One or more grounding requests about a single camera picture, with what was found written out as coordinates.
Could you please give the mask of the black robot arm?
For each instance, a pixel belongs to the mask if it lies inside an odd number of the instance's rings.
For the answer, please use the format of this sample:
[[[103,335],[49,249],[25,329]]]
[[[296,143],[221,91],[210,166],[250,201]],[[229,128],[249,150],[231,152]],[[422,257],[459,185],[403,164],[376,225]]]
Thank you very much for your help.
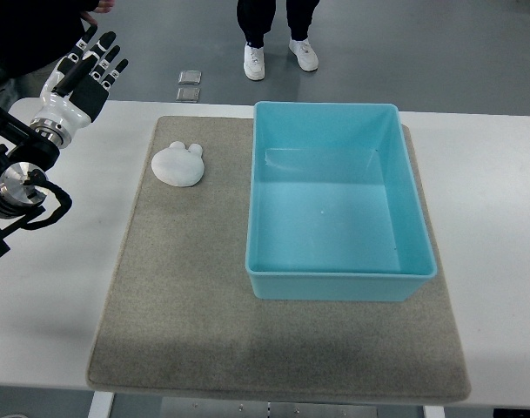
[[[57,223],[72,206],[70,195],[52,183],[47,171],[60,149],[70,143],[63,126],[49,119],[24,124],[0,107],[0,136],[15,147],[0,144],[0,258],[10,247],[5,239],[19,229],[32,231]]]

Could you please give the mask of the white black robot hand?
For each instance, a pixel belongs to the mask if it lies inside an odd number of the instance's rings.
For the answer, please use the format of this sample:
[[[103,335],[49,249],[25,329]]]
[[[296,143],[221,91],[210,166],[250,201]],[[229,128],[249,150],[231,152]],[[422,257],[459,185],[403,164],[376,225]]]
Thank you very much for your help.
[[[105,32],[92,42],[96,32],[97,26],[91,25],[57,63],[41,90],[43,106],[30,123],[33,131],[60,149],[96,120],[129,63],[125,58],[114,62],[120,52],[115,32]]]

